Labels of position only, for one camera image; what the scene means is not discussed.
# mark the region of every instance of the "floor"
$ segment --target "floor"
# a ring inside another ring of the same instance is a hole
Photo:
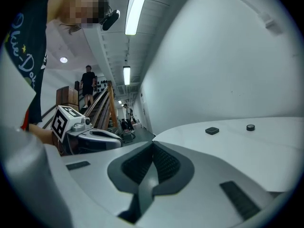
[[[144,127],[141,128],[141,124],[133,125],[135,130],[135,139],[132,142],[124,143],[124,146],[129,146],[131,144],[140,143],[144,141],[151,141],[154,136],[152,133],[148,132]]]

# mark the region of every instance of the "door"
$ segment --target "door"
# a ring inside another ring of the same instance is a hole
[[[142,111],[143,111],[144,119],[146,121],[144,126],[147,128],[147,130],[150,133],[153,133],[144,91],[142,90],[140,94],[141,94]]]

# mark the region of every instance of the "linear light fixture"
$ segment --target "linear light fixture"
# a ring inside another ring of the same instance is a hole
[[[124,32],[126,35],[136,35],[144,1],[145,0],[129,0]]]
[[[130,73],[131,73],[130,66],[124,66],[124,68],[123,68],[123,78],[124,78],[124,84],[126,86],[128,86],[130,84]]]

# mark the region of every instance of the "table top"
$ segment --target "table top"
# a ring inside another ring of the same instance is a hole
[[[255,130],[246,130],[248,124]],[[209,135],[205,129],[219,128]],[[219,157],[267,191],[291,190],[304,168],[304,118],[268,117],[194,123],[157,135],[171,143]]]

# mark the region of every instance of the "black rectangular strip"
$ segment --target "black rectangular strip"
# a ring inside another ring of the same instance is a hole
[[[68,164],[68,165],[66,165],[66,167],[69,171],[71,171],[71,170],[75,170],[75,169],[85,167],[87,165],[90,165],[90,163],[87,162],[87,161],[82,161],[82,162],[77,162],[77,163],[73,163],[73,164]]]
[[[261,210],[234,181],[221,183],[220,187],[244,220],[253,217]]]

